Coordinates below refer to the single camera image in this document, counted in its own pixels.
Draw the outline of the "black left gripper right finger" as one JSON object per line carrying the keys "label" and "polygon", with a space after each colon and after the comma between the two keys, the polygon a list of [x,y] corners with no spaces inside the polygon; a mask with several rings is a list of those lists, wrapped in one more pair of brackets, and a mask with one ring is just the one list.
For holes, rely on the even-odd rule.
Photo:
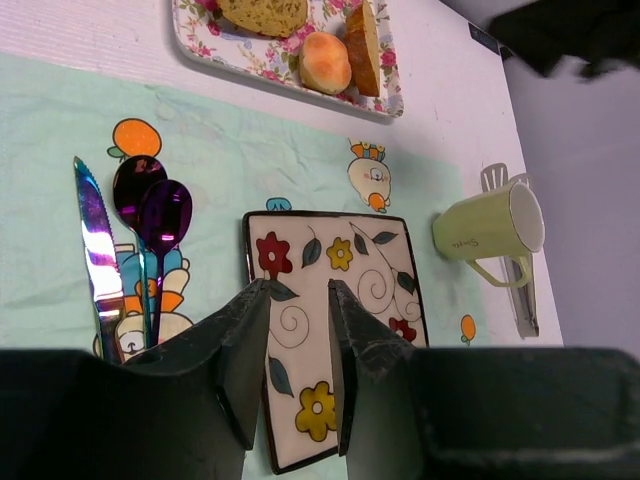
{"label": "black left gripper right finger", "polygon": [[598,348],[418,348],[329,283],[352,479],[635,479],[639,364]]}

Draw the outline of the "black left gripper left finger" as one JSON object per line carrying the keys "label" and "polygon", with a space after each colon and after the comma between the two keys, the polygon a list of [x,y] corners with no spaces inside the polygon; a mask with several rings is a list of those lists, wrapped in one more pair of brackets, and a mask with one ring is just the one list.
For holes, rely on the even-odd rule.
{"label": "black left gripper left finger", "polygon": [[253,446],[269,333],[257,280],[115,366],[81,350],[1,354],[5,479],[238,479]]}

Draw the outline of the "metal serving tongs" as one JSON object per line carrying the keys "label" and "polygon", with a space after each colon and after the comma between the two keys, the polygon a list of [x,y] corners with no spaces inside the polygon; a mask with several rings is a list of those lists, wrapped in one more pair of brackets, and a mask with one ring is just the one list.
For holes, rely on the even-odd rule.
{"label": "metal serving tongs", "polygon": [[[527,173],[513,177],[509,176],[504,163],[494,163],[480,172],[482,192],[489,192],[510,182],[520,182],[531,186],[531,178]],[[515,314],[515,324],[521,338],[538,337],[540,334],[535,296],[534,278],[524,286],[510,289],[511,300]]]}

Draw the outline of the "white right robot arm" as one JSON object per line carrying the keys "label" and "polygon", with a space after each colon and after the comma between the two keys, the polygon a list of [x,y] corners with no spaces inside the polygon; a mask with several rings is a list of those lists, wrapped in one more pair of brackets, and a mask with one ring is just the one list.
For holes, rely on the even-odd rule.
{"label": "white right robot arm", "polygon": [[639,69],[637,1],[533,1],[493,17],[487,33],[542,77],[566,56],[582,61],[585,82]]}

